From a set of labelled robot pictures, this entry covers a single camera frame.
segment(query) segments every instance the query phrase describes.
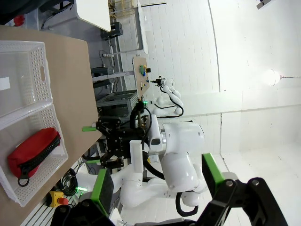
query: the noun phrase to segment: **tabletop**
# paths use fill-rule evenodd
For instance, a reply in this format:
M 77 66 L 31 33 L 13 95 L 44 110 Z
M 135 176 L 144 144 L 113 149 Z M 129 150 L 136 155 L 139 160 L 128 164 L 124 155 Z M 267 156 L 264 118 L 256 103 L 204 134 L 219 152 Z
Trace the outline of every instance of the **tabletop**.
M 108 0 L 76 0 L 74 6 L 78 19 L 107 32 L 111 30 Z
M 0 225 L 19 226 L 101 133 L 81 131 L 83 126 L 90 126 L 98 119 L 88 46 L 85 41 L 7 26 L 0 26 L 0 40 L 45 43 L 53 103 L 69 156 L 24 208 L 11 200 L 0 186 Z

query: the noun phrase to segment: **white plastic basket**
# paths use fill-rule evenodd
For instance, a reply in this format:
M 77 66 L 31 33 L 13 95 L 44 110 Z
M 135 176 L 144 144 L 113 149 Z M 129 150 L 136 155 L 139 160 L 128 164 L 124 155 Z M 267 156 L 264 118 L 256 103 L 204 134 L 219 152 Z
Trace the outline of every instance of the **white plastic basket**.
M 61 144 L 40 164 L 29 184 L 20 187 L 7 157 L 20 143 L 48 127 L 60 133 Z M 45 44 L 0 41 L 0 182 L 4 190 L 24 207 L 67 159 L 52 104 Z
M 50 103 L 45 44 L 0 40 L 0 129 Z
M 60 133 L 61 144 L 41 163 L 37 172 L 30 178 L 29 184 L 26 187 L 20 187 L 17 178 L 10 171 L 7 156 L 35 132 L 49 127 L 55 128 Z M 22 207 L 28 203 L 46 181 L 68 159 L 63 134 L 53 104 L 31 112 L 14 121 L 10 126 L 0 130 L 0 147 L 0 182 L 7 195 Z

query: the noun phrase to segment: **wooden table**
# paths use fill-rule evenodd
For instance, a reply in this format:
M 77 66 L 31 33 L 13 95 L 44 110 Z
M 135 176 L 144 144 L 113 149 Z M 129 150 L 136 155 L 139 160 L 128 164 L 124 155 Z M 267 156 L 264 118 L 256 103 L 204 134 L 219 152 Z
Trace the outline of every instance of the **wooden table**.
M 49 66 L 51 92 L 69 159 L 22 208 L 0 186 L 0 225 L 19 226 L 73 163 L 101 136 L 82 132 L 98 119 L 85 41 L 47 32 L 0 26 L 0 40 L 43 41 Z

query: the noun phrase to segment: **white floor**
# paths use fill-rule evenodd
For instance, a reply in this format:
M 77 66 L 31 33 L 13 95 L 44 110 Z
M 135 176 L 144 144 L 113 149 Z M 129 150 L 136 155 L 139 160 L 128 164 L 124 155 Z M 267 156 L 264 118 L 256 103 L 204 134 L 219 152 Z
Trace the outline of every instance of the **white floor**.
M 299 226 L 301 210 L 301 145 L 292 143 L 276 148 L 256 149 L 239 153 L 222 153 L 222 157 L 230 172 L 237 174 L 238 178 L 246 183 L 254 177 L 266 180 L 275 196 L 287 222 L 290 226 Z M 220 155 L 214 155 L 221 171 L 227 171 Z M 198 214 L 189 217 L 197 220 L 205 206 L 211 200 L 207 191 L 203 193 Z M 185 211 L 190 210 L 182 205 Z M 174 199 L 155 198 L 141 204 L 136 208 L 123 208 L 121 217 L 130 224 L 138 222 L 161 222 L 167 219 L 179 218 L 175 209 Z M 242 209 L 232 209 L 226 226 L 249 226 L 250 221 Z
M 301 222 L 299 217 L 301 211 L 300 150 L 299 143 L 292 143 L 275 148 L 223 153 L 222 156 L 229 170 L 235 172 L 242 182 L 247 182 L 253 177 L 264 178 L 288 225 L 299 226 Z

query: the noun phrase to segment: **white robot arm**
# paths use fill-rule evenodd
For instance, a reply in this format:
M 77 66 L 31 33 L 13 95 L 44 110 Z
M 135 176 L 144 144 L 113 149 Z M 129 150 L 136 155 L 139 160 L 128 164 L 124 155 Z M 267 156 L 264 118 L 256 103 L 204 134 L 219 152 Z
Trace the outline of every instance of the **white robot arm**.
M 148 133 L 149 155 L 159 154 L 164 179 L 153 178 L 147 184 L 143 179 L 143 151 L 141 141 L 130 142 L 131 164 L 113 174 L 114 192 L 121 188 L 120 201 L 124 206 L 135 207 L 152 197 L 174 198 L 182 194 L 187 206 L 198 206 L 200 194 L 207 190 L 200 164 L 193 164 L 190 155 L 200 153 L 204 133 L 193 122 L 158 124 L 152 115 Z
M 169 99 L 164 97 L 158 97 L 156 103 L 159 105 L 153 110 L 153 114 L 158 117 L 167 117 L 167 116 L 179 116 L 183 114 L 183 102 L 181 101 L 181 94 L 179 91 L 174 89 L 174 81 L 172 79 L 159 78 L 155 81 L 152 81 L 160 86 L 160 90 L 169 95 Z M 164 105 L 175 105 L 176 109 L 174 112 L 169 112 L 164 110 L 165 108 L 160 108 Z

